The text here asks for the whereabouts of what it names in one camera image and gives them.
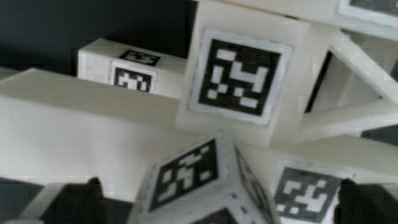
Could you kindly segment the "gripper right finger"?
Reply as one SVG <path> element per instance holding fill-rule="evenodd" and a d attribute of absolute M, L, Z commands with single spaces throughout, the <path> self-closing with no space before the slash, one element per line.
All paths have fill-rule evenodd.
<path fill-rule="evenodd" d="M 340 181 L 333 224 L 398 224 L 398 183 Z"/>

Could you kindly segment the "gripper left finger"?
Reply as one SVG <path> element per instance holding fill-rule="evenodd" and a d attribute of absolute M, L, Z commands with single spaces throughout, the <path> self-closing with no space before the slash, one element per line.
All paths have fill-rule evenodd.
<path fill-rule="evenodd" d="M 125 224 L 132 204 L 104 197 L 97 177 L 84 183 L 51 183 L 19 215 L 26 224 Z"/>

